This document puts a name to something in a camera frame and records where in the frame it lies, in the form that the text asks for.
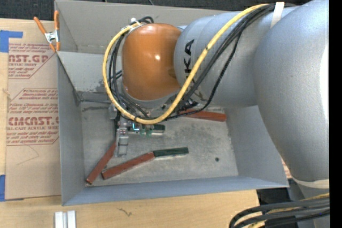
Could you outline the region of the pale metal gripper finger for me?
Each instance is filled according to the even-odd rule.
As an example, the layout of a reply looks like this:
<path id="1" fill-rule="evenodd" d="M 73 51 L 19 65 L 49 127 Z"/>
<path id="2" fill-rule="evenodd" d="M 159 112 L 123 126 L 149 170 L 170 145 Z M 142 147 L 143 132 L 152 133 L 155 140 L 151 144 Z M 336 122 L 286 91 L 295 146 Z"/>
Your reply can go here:
<path id="1" fill-rule="evenodd" d="M 121 138 L 122 128 L 118 128 L 115 133 L 115 156 L 120 156 L 120 138 Z"/>
<path id="2" fill-rule="evenodd" d="M 127 129 L 123 129 L 121 132 L 121 154 L 127 154 L 127 148 L 129 143 L 129 135 L 127 133 Z"/>

